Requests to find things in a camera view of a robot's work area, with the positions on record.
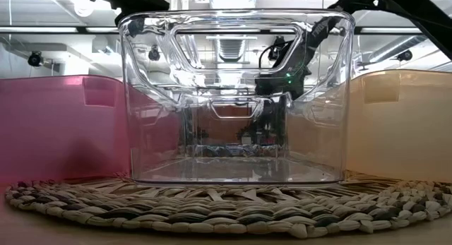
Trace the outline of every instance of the ceiling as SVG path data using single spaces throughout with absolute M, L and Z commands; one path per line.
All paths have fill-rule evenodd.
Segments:
M 189 0 L 189 9 L 208 9 L 209 0 Z M 257 8 L 326 8 L 337 0 L 257 0 Z M 452 14 L 452 0 L 432 0 L 439 8 Z M 182 7 L 182 0 L 177 0 L 178 9 Z M 414 25 L 399 16 L 380 11 L 359 11 L 354 15 L 357 26 L 362 27 L 414 27 Z M 114 27 L 114 11 L 99 6 L 92 14 L 80 17 L 74 10 L 73 0 L 0 0 L 0 25 L 2 26 L 112 26 Z M 358 35 L 354 37 L 354 55 L 372 53 L 388 43 L 399 38 L 397 35 Z M 52 60 L 52 63 L 67 63 L 67 57 L 77 56 L 90 64 L 89 73 L 97 73 L 115 78 L 121 77 L 121 59 L 119 56 L 119 36 L 117 35 L 21 35 L 14 33 L 0 35 L 0 42 L 10 45 L 10 49 L 19 54 L 30 53 L 33 44 L 47 44 L 53 47 L 55 44 L 67 46 L 66 49 L 57 51 L 45 51 L 43 57 Z M 195 41 L 200 53 L 203 65 L 210 66 L 215 62 L 213 41 L 207 40 L 204 35 L 195 36 Z M 255 66 L 258 55 L 266 47 L 273 44 L 274 36 L 260 35 L 257 40 L 247 42 L 245 59 L 247 66 Z M 108 53 L 99 52 L 97 46 L 108 46 Z M 392 59 L 369 65 L 369 70 L 385 68 L 415 68 L 415 69 L 443 69 L 451 70 L 449 60 L 437 50 L 429 41 L 410 49 L 413 58 L 410 61 L 399 62 Z M 326 58 L 313 63 L 319 68 L 318 73 L 325 73 L 328 68 Z M 357 67 L 357 75 L 364 73 Z

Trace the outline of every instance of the wooden table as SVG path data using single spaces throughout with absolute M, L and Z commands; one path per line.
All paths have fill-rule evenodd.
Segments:
M 452 215 L 422 222 L 397 231 L 376 234 L 341 234 L 335 237 L 298 240 L 289 234 L 275 235 L 197 235 L 157 232 L 127 232 L 92 228 L 69 221 L 16 210 L 0 199 L 0 245 L 266 245 L 277 244 L 452 244 Z

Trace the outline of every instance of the security camera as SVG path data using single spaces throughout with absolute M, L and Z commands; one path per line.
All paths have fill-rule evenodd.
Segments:
M 30 57 L 28 57 L 28 65 L 30 66 L 41 67 L 43 61 L 44 59 L 42 58 L 40 51 L 33 51 L 31 52 Z
M 411 59 L 412 59 L 412 52 L 410 50 L 406 50 L 397 56 L 397 60 L 399 60 L 399 61 L 409 61 Z
M 158 61 L 160 60 L 160 54 L 158 53 L 158 47 L 156 44 L 154 44 L 149 51 L 148 57 L 151 61 Z

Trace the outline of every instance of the transparent storage container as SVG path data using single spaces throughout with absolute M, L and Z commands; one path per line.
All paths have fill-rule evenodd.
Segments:
M 123 19 L 119 30 L 133 179 L 343 180 L 350 15 L 299 9 L 139 13 Z

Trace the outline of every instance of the woven rug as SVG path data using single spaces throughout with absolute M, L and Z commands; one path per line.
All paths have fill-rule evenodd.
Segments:
M 268 234 L 299 239 L 373 233 L 435 220 L 451 211 L 452 186 L 348 172 L 322 188 L 212 185 L 144 186 L 129 179 L 19 182 L 6 200 L 83 225 L 176 233 Z

